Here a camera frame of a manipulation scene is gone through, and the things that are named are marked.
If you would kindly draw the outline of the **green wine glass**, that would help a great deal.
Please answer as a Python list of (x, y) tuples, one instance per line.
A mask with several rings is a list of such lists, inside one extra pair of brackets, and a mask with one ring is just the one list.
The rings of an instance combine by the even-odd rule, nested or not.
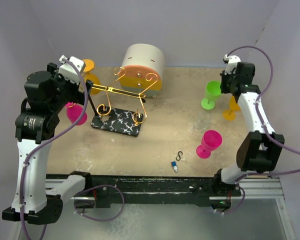
[(212, 110), (216, 101), (221, 96), (221, 82), (210, 81), (206, 84), (204, 98), (201, 100), (201, 106), (205, 110)]

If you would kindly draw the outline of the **orange wine glass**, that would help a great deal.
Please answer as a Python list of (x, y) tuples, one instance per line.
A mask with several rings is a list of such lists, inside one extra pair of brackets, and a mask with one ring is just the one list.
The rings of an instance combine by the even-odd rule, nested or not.
[(83, 62), (85, 63), (85, 68), (82, 74), (84, 81), (86, 82), (87, 80), (90, 80), (94, 85), (99, 85), (99, 78), (94, 73), (92, 73), (92, 70), (94, 70), (95, 68), (94, 61), (91, 59), (83, 59)]
[(229, 109), (224, 110), (222, 116), (227, 121), (233, 121), (236, 119), (236, 112), (241, 111), (241, 108), (237, 104), (234, 96), (230, 98), (228, 106)]

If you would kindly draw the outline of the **clear wine glass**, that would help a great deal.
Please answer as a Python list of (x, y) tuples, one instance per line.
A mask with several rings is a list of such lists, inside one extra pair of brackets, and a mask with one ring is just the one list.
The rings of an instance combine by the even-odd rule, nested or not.
[(203, 133), (211, 122), (211, 115), (207, 111), (200, 111), (194, 121), (194, 130), (197, 133)]

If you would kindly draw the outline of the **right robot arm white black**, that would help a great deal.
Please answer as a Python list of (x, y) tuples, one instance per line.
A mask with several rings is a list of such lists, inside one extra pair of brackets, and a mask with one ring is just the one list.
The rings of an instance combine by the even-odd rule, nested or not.
[(220, 90), (231, 94), (240, 107), (248, 134), (236, 153), (236, 162), (220, 169), (219, 179), (212, 183), (212, 190), (218, 196), (225, 195), (230, 185), (236, 184), (248, 174), (272, 172), (282, 152), (285, 138), (277, 134), (269, 124), (262, 106), (260, 88), (253, 84), (255, 65), (242, 62), (237, 56), (224, 59), (225, 70), (220, 73)]

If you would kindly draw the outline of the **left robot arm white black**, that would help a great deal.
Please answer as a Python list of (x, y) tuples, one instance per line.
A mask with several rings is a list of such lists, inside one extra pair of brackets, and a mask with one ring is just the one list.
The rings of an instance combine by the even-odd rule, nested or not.
[(64, 204), (79, 193), (93, 191), (88, 172), (73, 171), (59, 186), (46, 190), (47, 163), (59, 113), (67, 103), (88, 104), (91, 81), (84, 81), (85, 62), (76, 57), (60, 58), (60, 66), (31, 73), (24, 84), (26, 98), (15, 120), (18, 147), (18, 177), (14, 200), (2, 219), (32, 225), (55, 223)]

